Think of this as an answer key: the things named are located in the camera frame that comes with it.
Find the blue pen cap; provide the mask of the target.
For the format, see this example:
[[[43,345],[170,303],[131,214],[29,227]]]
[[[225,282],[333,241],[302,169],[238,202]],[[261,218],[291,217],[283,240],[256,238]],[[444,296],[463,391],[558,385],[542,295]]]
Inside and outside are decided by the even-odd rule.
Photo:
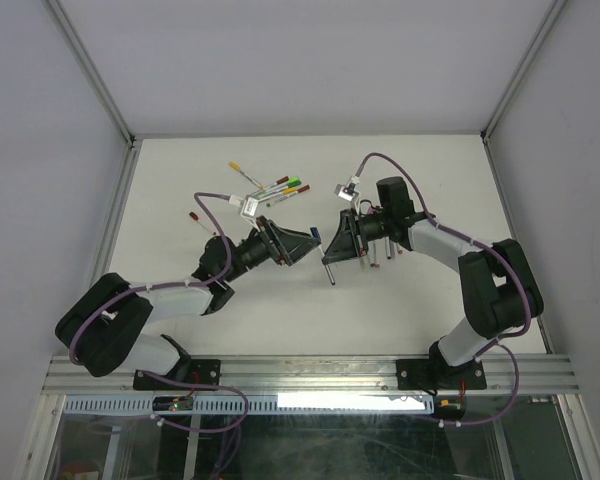
[[[311,227],[311,228],[310,228],[310,232],[311,232],[311,235],[312,235],[312,236],[313,236],[315,239],[317,239],[318,241],[320,241],[320,240],[321,240],[321,237],[320,237],[319,231],[318,231],[318,229],[317,229],[316,227]]]

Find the red capped pen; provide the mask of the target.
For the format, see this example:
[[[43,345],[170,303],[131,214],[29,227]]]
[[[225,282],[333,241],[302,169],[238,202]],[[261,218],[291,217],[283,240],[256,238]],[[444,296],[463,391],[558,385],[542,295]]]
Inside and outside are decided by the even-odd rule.
[[[204,221],[203,221],[203,220],[200,218],[200,216],[199,216],[197,213],[195,213],[195,212],[193,212],[193,211],[190,211],[190,212],[189,212],[189,217],[190,217],[190,218],[191,218],[191,219],[192,219],[194,222],[196,222],[196,223],[197,223],[199,226],[201,226],[201,227],[202,227],[202,228],[203,228],[203,229],[204,229],[206,232],[208,232],[210,235],[212,235],[212,236],[216,236],[216,235],[217,235],[216,229],[215,229],[213,226],[208,226],[208,225],[207,225],[207,224],[206,224],[206,223],[205,223],[205,222],[204,222]]]

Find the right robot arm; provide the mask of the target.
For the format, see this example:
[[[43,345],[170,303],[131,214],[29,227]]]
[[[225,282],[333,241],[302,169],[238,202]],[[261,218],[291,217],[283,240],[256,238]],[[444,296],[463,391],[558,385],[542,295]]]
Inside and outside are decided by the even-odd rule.
[[[356,177],[339,184],[336,195],[347,201],[339,224],[322,255],[322,263],[363,259],[373,242],[386,240],[426,255],[456,272],[464,316],[456,327],[429,348],[424,360],[396,363],[401,389],[434,393],[456,389],[478,367],[478,358],[496,341],[526,329],[542,313],[544,303],[521,245],[513,239],[485,243],[440,224],[417,209],[401,177],[377,182],[380,204],[360,211]]]

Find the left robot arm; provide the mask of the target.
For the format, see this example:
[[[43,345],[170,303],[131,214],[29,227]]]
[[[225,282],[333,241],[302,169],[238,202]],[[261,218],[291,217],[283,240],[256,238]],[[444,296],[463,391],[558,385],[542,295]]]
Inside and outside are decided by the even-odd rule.
[[[119,368],[142,379],[181,388],[198,380],[193,357],[169,334],[149,334],[151,323],[208,316],[233,297],[232,281],[271,260],[292,266],[321,244],[314,232],[281,228],[264,216],[239,243],[216,235],[205,245],[193,274],[181,281],[134,286],[117,273],[103,275],[65,313],[56,338],[74,364],[94,378]]]

